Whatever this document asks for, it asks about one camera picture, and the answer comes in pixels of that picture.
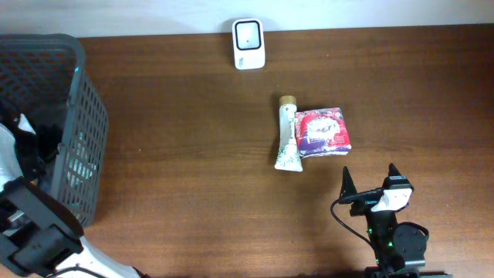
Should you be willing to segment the red purple pad package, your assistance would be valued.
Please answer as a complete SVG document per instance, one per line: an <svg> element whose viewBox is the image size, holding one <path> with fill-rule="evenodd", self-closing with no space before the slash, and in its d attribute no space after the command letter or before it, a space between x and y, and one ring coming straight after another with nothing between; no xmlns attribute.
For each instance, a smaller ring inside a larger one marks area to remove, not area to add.
<svg viewBox="0 0 494 278"><path fill-rule="evenodd" d="M339 107L296 112L296 143L301 158L346 155L352 146Z"/></svg>

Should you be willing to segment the white leaf-print tube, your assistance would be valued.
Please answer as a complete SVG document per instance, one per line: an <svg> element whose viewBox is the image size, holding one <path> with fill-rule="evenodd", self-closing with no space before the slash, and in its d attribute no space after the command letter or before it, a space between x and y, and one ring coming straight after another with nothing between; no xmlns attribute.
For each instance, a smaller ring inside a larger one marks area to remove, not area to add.
<svg viewBox="0 0 494 278"><path fill-rule="evenodd" d="M302 172L303 166L296 143L295 119L297 105L294 96L279 98L279 150L275 169Z"/></svg>

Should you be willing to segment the teal Kleenex tissue pack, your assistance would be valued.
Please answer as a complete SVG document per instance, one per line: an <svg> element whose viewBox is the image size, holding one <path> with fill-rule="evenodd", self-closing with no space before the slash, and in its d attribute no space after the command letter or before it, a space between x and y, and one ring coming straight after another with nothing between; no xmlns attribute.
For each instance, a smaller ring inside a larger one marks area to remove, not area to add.
<svg viewBox="0 0 494 278"><path fill-rule="evenodd" d="M81 187L96 174L97 166L90 144L88 136L80 131L70 145L69 157L66 159L69 166L66 177L72 188Z"/></svg>

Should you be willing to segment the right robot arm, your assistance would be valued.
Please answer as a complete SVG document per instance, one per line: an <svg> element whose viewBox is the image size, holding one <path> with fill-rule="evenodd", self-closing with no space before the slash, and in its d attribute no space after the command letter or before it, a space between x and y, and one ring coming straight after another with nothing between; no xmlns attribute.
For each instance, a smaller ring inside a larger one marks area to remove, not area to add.
<svg viewBox="0 0 494 278"><path fill-rule="evenodd" d="M348 167L342 170L339 198L330 206L331 215L346 230L365 241L373 250L375 267L364 270L365 277L449 277L444 272L422 272L429 231L413 222L398 222L396 214L409 205L414 192L408 178L394 164L389 164L383 184L359 192ZM335 205L350 205L352 217L363 216L367 221L367 236L345 224L334 212Z"/></svg>

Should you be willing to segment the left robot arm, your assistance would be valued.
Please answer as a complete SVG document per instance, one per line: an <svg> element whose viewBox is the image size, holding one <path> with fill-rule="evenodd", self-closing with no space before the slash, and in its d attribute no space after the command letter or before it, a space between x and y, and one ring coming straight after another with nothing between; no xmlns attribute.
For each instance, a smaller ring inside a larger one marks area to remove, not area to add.
<svg viewBox="0 0 494 278"><path fill-rule="evenodd" d="M25 179L18 139L35 138L23 114L1 111L1 263L17 276L142 277L87 241L75 216Z"/></svg>

